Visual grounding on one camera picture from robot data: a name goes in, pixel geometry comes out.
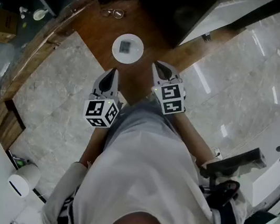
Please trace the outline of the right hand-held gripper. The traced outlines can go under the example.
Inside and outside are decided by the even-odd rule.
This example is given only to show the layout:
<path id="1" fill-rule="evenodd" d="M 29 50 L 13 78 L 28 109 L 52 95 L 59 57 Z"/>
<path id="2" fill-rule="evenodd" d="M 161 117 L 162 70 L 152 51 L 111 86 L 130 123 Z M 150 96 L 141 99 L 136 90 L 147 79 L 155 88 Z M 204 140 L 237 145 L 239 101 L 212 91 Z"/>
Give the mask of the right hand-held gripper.
<path id="1" fill-rule="evenodd" d="M 153 82 L 158 84 L 152 87 L 152 92 L 162 113 L 170 115 L 185 112 L 186 91 L 176 68 L 166 62 L 157 61 L 152 64 L 152 74 Z"/>

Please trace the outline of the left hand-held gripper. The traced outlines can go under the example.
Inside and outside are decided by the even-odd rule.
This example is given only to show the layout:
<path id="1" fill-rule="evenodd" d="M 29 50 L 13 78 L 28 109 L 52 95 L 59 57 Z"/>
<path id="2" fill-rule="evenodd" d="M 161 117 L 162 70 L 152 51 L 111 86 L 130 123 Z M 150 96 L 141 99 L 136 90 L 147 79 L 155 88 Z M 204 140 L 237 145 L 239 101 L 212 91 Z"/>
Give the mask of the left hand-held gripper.
<path id="1" fill-rule="evenodd" d="M 89 99 L 84 103 L 83 117 L 92 127 L 111 127 L 123 105 L 118 89 L 119 71 L 116 68 L 97 78 Z"/>

